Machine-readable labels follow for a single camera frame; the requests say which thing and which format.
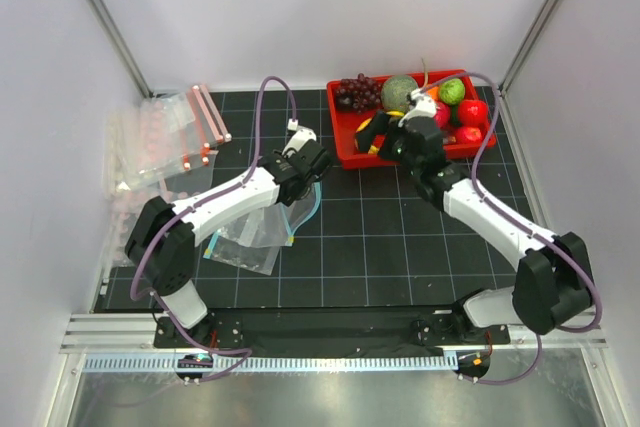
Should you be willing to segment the clear zip bag blue zipper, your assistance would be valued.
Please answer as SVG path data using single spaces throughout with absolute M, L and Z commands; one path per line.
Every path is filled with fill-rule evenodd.
M 299 228 L 317 212 L 321 187 L 314 183 L 291 206 L 282 203 L 251 212 L 240 237 L 241 244 L 251 248 L 289 247 Z

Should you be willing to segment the clear zip bag white label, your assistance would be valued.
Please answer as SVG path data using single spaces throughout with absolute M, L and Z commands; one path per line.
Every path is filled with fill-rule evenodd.
M 219 228 L 205 248 L 205 259 L 262 275 L 270 275 L 276 257 L 289 239 L 284 209 L 271 206 Z

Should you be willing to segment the green netted melon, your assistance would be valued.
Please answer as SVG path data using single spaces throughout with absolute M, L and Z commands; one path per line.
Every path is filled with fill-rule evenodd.
M 387 79 L 382 85 L 380 98 L 382 108 L 386 112 L 400 112 L 405 114 L 410 109 L 410 94 L 428 84 L 427 62 L 421 58 L 423 67 L 423 81 L 419 84 L 413 77 L 403 74 L 395 75 Z

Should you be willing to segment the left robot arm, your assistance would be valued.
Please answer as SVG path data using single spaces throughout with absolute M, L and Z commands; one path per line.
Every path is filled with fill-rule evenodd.
M 137 267 L 130 296 L 142 295 L 138 284 L 146 278 L 158 304 L 177 324 L 178 337 L 190 347 L 204 345 L 212 324 L 192 281 L 197 247 L 247 214 L 301 200 L 331 164 L 318 141 L 292 139 L 282 151 L 256 159 L 241 175 L 200 195 L 173 203 L 160 196 L 148 200 L 124 248 Z

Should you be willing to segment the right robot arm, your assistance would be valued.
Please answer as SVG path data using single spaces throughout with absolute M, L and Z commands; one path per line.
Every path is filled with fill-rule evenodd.
M 558 236 L 493 196 L 474 171 L 447 158 L 432 118 L 406 120 L 379 111 L 357 129 L 355 145 L 406 168 L 421 198 L 473 229 L 515 270 L 512 288 L 481 290 L 461 300 L 462 311 L 450 319 L 457 340 L 475 342 L 498 324 L 522 324 L 538 335 L 569 331 L 568 321 L 588 308 L 595 312 L 585 328 L 600 322 L 602 304 L 584 241 L 572 232 Z

